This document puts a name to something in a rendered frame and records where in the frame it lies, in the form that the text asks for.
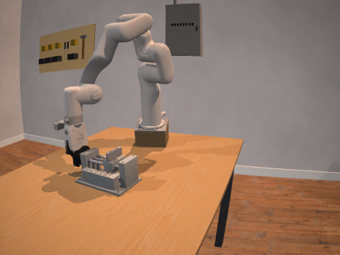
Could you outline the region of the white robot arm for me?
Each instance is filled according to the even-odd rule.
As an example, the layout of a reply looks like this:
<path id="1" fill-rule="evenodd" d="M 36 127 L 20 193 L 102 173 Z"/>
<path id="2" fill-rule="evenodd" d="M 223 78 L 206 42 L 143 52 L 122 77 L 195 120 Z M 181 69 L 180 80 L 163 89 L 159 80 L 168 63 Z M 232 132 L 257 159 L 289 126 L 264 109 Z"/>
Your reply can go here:
<path id="1" fill-rule="evenodd" d="M 67 87 L 63 91 L 65 119 L 54 123 L 54 130 L 63 129 L 65 123 L 83 121 L 82 105 L 96 104 L 103 96 L 102 89 L 92 84 L 111 63 L 118 43 L 132 40 L 138 60 L 145 62 L 138 68 L 142 112 L 139 125 L 149 130 L 164 126 L 162 117 L 166 113 L 161 111 L 159 84 L 167 85 L 173 80 L 174 68 L 169 48 L 165 44 L 153 42 L 149 31 L 152 25 L 153 19 L 149 14 L 125 14 L 118 17 L 116 23 L 104 26 L 77 87 Z"/>

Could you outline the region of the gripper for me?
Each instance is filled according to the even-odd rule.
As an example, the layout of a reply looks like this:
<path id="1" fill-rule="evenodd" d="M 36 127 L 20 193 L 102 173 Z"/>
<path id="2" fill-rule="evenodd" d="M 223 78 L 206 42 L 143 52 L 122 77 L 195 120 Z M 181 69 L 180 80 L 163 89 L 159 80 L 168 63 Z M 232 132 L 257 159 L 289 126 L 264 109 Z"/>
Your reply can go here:
<path id="1" fill-rule="evenodd" d="M 66 154 L 71 155 L 73 159 L 73 165 L 76 167 L 80 167 L 80 164 L 77 159 L 77 153 L 79 149 L 88 145 L 88 136 L 85 127 L 85 122 L 77 124 L 66 124 L 64 127 L 64 141 L 65 141 L 65 149 Z"/>

